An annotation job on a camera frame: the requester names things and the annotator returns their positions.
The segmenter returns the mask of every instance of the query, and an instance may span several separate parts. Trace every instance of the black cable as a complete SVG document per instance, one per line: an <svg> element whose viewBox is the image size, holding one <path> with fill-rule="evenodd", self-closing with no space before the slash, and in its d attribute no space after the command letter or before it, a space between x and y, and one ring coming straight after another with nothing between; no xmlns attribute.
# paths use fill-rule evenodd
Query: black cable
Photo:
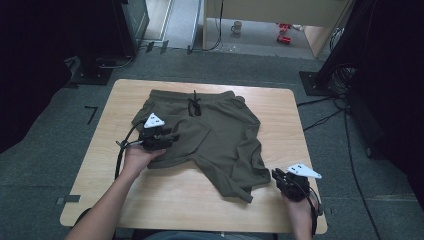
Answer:
<svg viewBox="0 0 424 240"><path fill-rule="evenodd" d="M347 137L347 147L348 147L348 151L349 151L350 167L351 167L351 170L352 170L353 178L355 179L356 187L358 188L358 192L361 195L362 202L364 203L365 210L367 211L368 217L371 220L371 224L374 228L375 234L377 235L377 238L379 240L381 240L380 233L378 232L377 226L375 225L374 219L372 218L371 212L368 208L367 201L365 200L364 194L362 193L361 187L359 185L358 178L356 177L355 167L353 165L353 159L352 159L352 149L351 149L351 146L350 146L349 130L348 130L348 126L347 126L347 111L345 111L344 120L345 120L345 129L346 129L346 137Z"/></svg>
<svg viewBox="0 0 424 240"><path fill-rule="evenodd" d="M314 104L314 103L322 102L322 101L325 101L325 100L331 100L331 99L335 99L335 97L326 97L326 98L321 98L321 99L313 100L313 101L309 101L309 102L298 103L296 106L301 107L301 106Z"/></svg>
<svg viewBox="0 0 424 240"><path fill-rule="evenodd" d="M302 193L305 195L306 200L308 200L309 205L311 206L311 217L312 217L312 235L315 235L316 232L316 228L317 228L317 218L318 218L318 214L317 214L317 210L314 207L314 204L312 203L311 199L309 198L309 195L306 194L305 191L303 191L302 187L295 181L291 181L291 183L294 183L301 191Z"/></svg>
<svg viewBox="0 0 424 240"><path fill-rule="evenodd" d="M309 127L307 127L307 128L304 128L303 129L303 132L306 132L307 130L309 130L309 129L311 129L311 128L313 128L313 127L316 127L316 126L319 126L319 125L321 125L321 124L324 124L324 123L326 123L327 121L328 121L328 119L330 119L331 117L333 117L333 116L335 116L335 115L337 115L338 113L340 113L341 111L343 111L344 109L339 109L339 110L337 110L335 113L333 113L333 114L331 114L331 115L329 115L329 116L327 116L327 117L325 117L325 118L322 118L322 119L320 119L320 120L318 120L318 121L316 121L314 124L312 124L311 126L309 126Z"/></svg>
<svg viewBox="0 0 424 240"><path fill-rule="evenodd" d="M130 64L130 62L133 60L133 57L130 57L130 59L128 60L128 62L122 64L122 65L117 65L117 66L99 66L99 68L102 69L117 69L117 68L123 68L126 67L128 64Z"/></svg>
<svg viewBox="0 0 424 240"><path fill-rule="evenodd" d="M125 139L122 142L116 142L121 148L119 149L119 153L118 153L118 158L116 159L116 168L115 168L115 180L118 178L119 176L119 170L121 169L121 162L122 162L122 156L124 154L125 148L128 147L128 145L130 145L131 143L128 143L128 139L130 138L132 132L134 131L134 129L140 125L141 123L145 123L146 119L142 119L139 122L137 122L136 124L134 124L134 126L131 128L131 130L128 132L127 136L125 137Z"/></svg>
<svg viewBox="0 0 424 240"><path fill-rule="evenodd" d="M220 11L220 14L219 14L219 29L218 29L219 30L219 37L218 37L218 40L216 41L215 45L212 48L206 49L206 50L202 49L202 51L205 51L205 52L212 51L215 48L217 48L219 46L219 44L221 44L221 42L222 42L222 12L223 12L223 10L224 10L224 0L221 0L221 11Z"/></svg>

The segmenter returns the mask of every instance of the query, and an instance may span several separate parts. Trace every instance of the shorts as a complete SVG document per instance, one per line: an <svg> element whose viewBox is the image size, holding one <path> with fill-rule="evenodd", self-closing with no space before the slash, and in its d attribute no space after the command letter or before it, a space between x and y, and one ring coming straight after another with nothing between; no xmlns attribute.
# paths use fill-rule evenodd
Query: shorts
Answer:
<svg viewBox="0 0 424 240"><path fill-rule="evenodd" d="M256 138L260 121L243 97L232 91L187 94L152 90L132 123L151 113L180 138L148 168L167 168L193 160L223 197L239 197L249 203L252 187L270 182Z"/></svg>

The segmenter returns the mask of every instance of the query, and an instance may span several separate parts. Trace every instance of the white fiducial tag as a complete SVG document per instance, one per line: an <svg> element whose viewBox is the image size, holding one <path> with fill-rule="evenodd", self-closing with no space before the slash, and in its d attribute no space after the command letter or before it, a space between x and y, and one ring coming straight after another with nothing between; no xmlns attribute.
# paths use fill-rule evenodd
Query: white fiducial tag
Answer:
<svg viewBox="0 0 424 240"><path fill-rule="evenodd" d="M298 175L298 176L303 176L303 177L313 177L313 178L318 178L321 179L322 176L321 174L315 172L314 170L308 168L305 164L303 163L298 163L295 164L293 166L290 166L287 168L287 171Z"/></svg>
<svg viewBox="0 0 424 240"><path fill-rule="evenodd" d="M163 125L165 125L165 122L162 121L154 113L152 113L152 114L150 114L149 118L147 119L146 123L144 124L144 128L159 127L159 126L163 126Z"/></svg>

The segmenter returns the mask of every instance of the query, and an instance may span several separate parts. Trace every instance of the wrist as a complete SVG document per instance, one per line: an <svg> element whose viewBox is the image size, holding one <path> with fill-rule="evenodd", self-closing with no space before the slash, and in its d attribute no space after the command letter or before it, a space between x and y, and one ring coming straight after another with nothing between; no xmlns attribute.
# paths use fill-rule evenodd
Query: wrist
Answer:
<svg viewBox="0 0 424 240"><path fill-rule="evenodd" d="M118 176L118 179L133 183L135 179L138 178L138 176L140 176L140 173L122 171L121 174Z"/></svg>

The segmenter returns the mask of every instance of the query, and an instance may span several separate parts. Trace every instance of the forearm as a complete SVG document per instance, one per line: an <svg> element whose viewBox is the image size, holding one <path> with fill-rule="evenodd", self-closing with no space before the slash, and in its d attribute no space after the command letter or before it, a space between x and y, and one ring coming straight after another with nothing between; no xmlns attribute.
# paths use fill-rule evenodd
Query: forearm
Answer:
<svg viewBox="0 0 424 240"><path fill-rule="evenodd" d="M119 176L66 239L111 239L134 179Z"/></svg>

